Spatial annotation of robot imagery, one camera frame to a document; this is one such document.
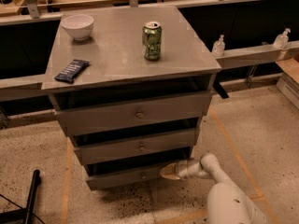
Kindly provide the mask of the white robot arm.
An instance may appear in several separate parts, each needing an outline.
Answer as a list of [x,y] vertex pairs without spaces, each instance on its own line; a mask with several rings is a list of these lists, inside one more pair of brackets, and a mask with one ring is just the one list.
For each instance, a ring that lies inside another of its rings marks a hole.
[[170,180],[213,179],[207,196],[208,224],[270,224],[262,210],[221,168],[215,155],[205,153],[199,160],[188,159],[163,167],[160,176]]

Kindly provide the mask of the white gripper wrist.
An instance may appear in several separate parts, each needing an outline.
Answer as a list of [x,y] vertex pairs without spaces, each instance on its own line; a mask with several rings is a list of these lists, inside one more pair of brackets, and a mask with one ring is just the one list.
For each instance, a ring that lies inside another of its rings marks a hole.
[[209,179],[210,174],[204,170],[199,160],[189,159],[170,163],[163,167],[160,176],[169,180],[180,180],[189,178]]

